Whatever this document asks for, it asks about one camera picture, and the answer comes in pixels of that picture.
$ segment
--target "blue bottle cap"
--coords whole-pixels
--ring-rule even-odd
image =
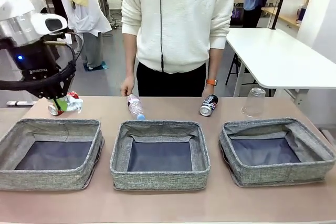
[[[139,114],[137,117],[136,117],[137,120],[145,120],[145,116],[143,114]]]

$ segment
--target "black soda can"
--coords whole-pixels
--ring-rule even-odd
[[[215,110],[218,103],[218,97],[215,94],[209,95],[200,107],[200,114],[203,116],[210,116]]]

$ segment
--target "person's right hand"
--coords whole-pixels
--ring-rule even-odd
[[[127,76],[120,87],[121,96],[125,97],[132,93],[134,88],[134,76]]]

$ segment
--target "storage bin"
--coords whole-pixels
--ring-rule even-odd
[[[335,164],[334,152],[291,118],[228,122],[219,141],[242,187],[320,182]]]
[[[103,141],[99,121],[20,120],[0,140],[0,189],[84,189]]]
[[[125,121],[110,169],[120,190],[198,190],[206,186],[209,155],[195,122]]]

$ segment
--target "plastic bottle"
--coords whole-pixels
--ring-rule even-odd
[[[127,105],[128,105],[128,108],[132,116],[134,116],[137,120],[145,120],[145,116],[143,115],[143,111],[142,111],[141,102],[136,95],[130,94],[127,97]]]

